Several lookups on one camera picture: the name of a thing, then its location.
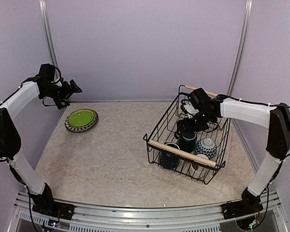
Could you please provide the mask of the dark green mug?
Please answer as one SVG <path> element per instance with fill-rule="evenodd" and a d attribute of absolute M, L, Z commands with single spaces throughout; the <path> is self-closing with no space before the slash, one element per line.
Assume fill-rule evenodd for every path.
<path fill-rule="evenodd" d="M 194 151 L 195 144 L 197 141 L 196 132 L 183 131 L 178 137 L 177 144 L 180 150 L 191 153 Z"/>

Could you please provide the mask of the green leaf shaped plate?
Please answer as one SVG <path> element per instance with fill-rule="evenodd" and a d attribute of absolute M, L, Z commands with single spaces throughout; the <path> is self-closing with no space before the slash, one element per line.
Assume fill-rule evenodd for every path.
<path fill-rule="evenodd" d="M 69 118 L 68 123 L 72 127 L 83 127 L 89 124 L 94 119 L 94 113 L 90 110 L 79 110 L 73 112 Z"/>

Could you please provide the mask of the blue white patterned bowl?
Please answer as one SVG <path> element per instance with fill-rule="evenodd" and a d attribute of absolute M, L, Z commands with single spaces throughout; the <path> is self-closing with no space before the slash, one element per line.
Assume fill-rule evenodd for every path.
<path fill-rule="evenodd" d="M 217 144 L 210 138 L 202 138 L 194 148 L 195 155 L 203 154 L 212 160 L 217 155 Z"/>

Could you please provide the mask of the yellow woven pattern plate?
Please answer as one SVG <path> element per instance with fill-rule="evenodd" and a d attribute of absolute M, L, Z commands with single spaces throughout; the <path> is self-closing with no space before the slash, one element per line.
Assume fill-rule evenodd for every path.
<path fill-rule="evenodd" d="M 90 111 L 92 111 L 92 112 L 94 113 L 94 119 L 93 119 L 89 124 L 96 124 L 96 123 L 97 123 L 97 121 L 98 121 L 98 114 L 97 114 L 96 111 L 94 111 L 94 110 L 92 110 L 92 109 L 79 109 L 79 110 L 90 110 Z M 66 117 L 65 122 L 64 122 L 64 125 L 66 125 L 66 124 L 69 125 L 69 123 L 68 123 L 68 118 L 69 118 L 69 116 L 70 116 L 72 113 L 70 113 L 70 114 Z"/>

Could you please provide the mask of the black white striped plate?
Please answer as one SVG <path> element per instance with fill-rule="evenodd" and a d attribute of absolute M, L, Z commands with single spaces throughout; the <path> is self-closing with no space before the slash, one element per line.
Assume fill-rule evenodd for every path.
<path fill-rule="evenodd" d="M 96 126 L 96 124 L 88 124 L 85 125 L 83 127 L 74 127 L 71 125 L 66 124 L 65 128 L 69 131 L 69 132 L 73 132 L 73 133 L 82 133 L 82 132 L 86 132 L 90 129 L 93 129 Z"/>

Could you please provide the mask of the white cup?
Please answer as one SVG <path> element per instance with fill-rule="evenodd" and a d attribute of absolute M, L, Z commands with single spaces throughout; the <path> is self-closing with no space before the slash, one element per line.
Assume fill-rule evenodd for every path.
<path fill-rule="evenodd" d="M 197 179 L 203 179 L 205 175 L 204 167 L 192 163 L 190 168 L 189 168 L 189 174 L 190 176 L 197 178 Z"/>

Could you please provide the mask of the dark blue mug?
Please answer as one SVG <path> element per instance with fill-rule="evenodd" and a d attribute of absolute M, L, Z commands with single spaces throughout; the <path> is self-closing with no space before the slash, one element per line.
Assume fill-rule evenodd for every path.
<path fill-rule="evenodd" d="M 159 155 L 159 165 L 164 169 L 176 169 L 179 165 L 180 158 L 177 156 L 172 156 L 163 151 Z"/>

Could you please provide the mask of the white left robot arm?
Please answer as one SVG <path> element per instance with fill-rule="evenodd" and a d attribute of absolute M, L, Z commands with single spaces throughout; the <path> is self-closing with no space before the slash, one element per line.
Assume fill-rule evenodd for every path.
<path fill-rule="evenodd" d="M 58 109 L 69 106 L 69 98 L 81 93 L 81 88 L 73 80 L 60 78 L 52 82 L 46 75 L 28 78 L 16 91 L 0 103 L 0 162 L 6 162 L 15 178 L 29 189 L 29 193 L 40 196 L 46 184 L 35 173 L 21 148 L 21 137 L 14 120 L 34 99 L 52 98 Z"/>

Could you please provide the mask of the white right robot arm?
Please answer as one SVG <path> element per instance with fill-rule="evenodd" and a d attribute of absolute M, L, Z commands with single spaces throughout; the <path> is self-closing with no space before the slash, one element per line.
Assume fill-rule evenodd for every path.
<path fill-rule="evenodd" d="M 290 150 L 290 106 L 244 101 L 219 94 L 214 98 L 188 95 L 197 110 L 192 117 L 177 122 L 177 133 L 201 131 L 209 122 L 218 118 L 237 119 L 268 130 L 265 157 L 255 177 L 247 187 L 250 195 L 258 197 L 279 172 Z"/>

